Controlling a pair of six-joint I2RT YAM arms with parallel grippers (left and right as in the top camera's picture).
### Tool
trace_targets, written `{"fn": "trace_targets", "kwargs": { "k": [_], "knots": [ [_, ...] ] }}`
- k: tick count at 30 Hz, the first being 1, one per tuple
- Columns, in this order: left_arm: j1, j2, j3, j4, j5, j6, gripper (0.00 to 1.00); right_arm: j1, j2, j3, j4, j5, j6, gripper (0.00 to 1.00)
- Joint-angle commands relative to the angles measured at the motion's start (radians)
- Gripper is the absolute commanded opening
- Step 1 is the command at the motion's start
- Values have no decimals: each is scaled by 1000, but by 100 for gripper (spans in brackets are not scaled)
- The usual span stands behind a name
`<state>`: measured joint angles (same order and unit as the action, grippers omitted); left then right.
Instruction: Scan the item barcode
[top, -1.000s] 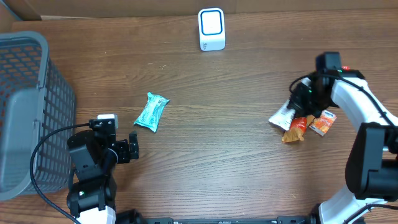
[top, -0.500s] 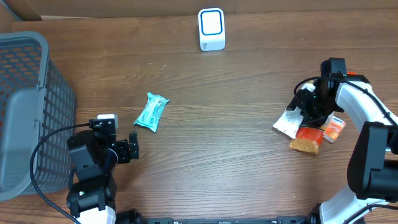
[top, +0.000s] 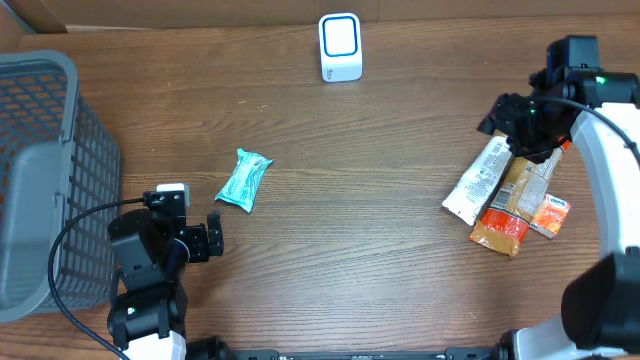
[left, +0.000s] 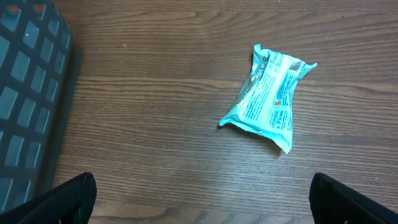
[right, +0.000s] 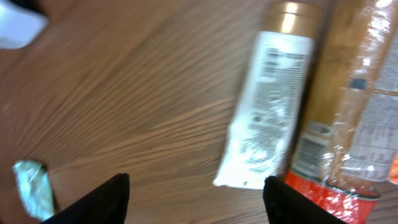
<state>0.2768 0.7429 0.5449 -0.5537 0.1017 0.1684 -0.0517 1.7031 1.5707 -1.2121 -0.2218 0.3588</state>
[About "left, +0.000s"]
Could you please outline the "colourful packet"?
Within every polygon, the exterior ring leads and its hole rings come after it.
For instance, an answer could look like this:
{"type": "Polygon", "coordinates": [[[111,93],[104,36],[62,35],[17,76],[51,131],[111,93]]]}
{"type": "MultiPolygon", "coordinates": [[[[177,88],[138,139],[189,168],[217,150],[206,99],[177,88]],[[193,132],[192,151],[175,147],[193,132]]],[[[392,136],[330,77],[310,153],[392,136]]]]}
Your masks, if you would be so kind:
{"type": "Polygon", "coordinates": [[[233,124],[272,140],[289,153],[293,145],[294,91],[316,67],[316,63],[255,45],[250,75],[219,125],[233,124]]]}

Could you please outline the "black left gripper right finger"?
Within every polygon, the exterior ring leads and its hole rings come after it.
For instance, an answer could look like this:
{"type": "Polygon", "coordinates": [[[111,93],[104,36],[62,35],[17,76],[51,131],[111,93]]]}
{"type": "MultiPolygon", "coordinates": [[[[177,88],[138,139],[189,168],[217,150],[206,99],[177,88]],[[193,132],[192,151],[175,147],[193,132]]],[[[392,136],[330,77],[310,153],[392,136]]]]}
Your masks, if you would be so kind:
{"type": "Polygon", "coordinates": [[[397,213],[317,172],[309,191],[315,224],[397,224],[397,213]]]}

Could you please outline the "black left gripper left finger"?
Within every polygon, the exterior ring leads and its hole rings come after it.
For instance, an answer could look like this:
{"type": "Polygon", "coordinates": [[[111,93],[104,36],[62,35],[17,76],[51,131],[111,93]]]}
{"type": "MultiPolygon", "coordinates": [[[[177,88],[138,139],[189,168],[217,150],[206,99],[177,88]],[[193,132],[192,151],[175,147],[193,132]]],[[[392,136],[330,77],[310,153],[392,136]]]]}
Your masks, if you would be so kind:
{"type": "Polygon", "coordinates": [[[97,195],[91,172],[84,172],[1,215],[1,224],[87,224],[97,195]]]}

